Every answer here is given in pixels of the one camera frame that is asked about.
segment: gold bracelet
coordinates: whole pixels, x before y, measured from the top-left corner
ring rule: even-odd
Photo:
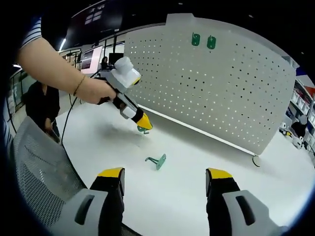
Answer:
[[[81,82],[79,83],[78,87],[75,89],[75,91],[74,91],[74,93],[73,93],[73,96],[75,96],[75,95],[77,94],[78,89],[79,89],[80,85],[82,84],[82,82],[84,81],[85,77],[86,77],[86,76],[83,76],[83,78],[82,78]]]

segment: human hand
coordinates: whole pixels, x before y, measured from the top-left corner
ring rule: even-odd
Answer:
[[[46,118],[46,120],[45,120],[45,130],[46,130],[47,132],[53,130],[53,126],[52,126],[51,121],[50,121],[49,118]]]
[[[107,97],[113,100],[116,92],[105,81],[86,77],[78,89],[77,96],[86,102],[98,104]]]

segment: green plastic part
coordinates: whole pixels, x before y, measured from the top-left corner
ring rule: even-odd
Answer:
[[[200,44],[200,35],[197,33],[192,33],[191,37],[192,46],[198,46]]]
[[[209,36],[208,42],[207,42],[207,48],[214,49],[216,47],[217,39],[214,36]]]
[[[148,134],[148,133],[149,133],[148,129],[143,128],[143,127],[140,127],[139,125],[138,125],[137,128],[138,128],[138,130],[139,130],[140,132],[143,132],[144,134]]]
[[[155,163],[157,170],[159,170],[162,167],[162,165],[164,164],[165,160],[166,160],[166,154],[163,154],[163,156],[159,160],[156,160],[156,159],[154,159],[152,157],[147,157],[145,159],[145,161],[147,161],[147,160],[150,160],[153,163]]]

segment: white table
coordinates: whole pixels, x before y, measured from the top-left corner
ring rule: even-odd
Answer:
[[[261,154],[252,156],[180,124],[147,112],[153,130],[143,135],[112,104],[83,104],[71,111],[64,135],[69,158],[87,187],[104,169],[124,167],[123,222],[143,236],[209,235],[205,170],[230,172],[269,207],[278,225],[289,225],[314,184],[314,167],[280,133]],[[63,130],[66,113],[57,117]],[[167,159],[159,171],[148,156]]]

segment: pegboard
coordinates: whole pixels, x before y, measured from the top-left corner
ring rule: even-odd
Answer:
[[[193,33],[200,35],[198,46]],[[278,54],[198,18],[129,32],[125,55],[142,74],[130,91],[135,101],[256,154],[277,131],[295,81]]]

